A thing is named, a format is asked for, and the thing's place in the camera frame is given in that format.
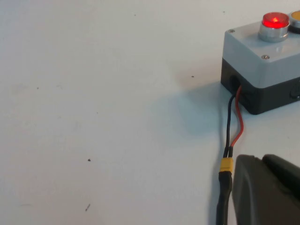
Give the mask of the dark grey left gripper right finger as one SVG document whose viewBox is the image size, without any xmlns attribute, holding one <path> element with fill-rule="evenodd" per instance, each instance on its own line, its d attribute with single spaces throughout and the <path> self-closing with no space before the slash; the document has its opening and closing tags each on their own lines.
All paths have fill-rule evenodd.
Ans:
<svg viewBox="0 0 300 225">
<path fill-rule="evenodd" d="M 262 158 L 269 170 L 294 195 L 300 194 L 300 168 L 276 155 L 268 154 Z"/>
</svg>

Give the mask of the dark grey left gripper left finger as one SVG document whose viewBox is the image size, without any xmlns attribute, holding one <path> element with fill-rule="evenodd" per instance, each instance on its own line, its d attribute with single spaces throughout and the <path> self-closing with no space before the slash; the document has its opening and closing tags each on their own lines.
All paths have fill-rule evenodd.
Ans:
<svg viewBox="0 0 300 225">
<path fill-rule="evenodd" d="M 300 195 L 286 188 L 257 157 L 237 157 L 232 200 L 239 225 L 300 223 Z"/>
</svg>

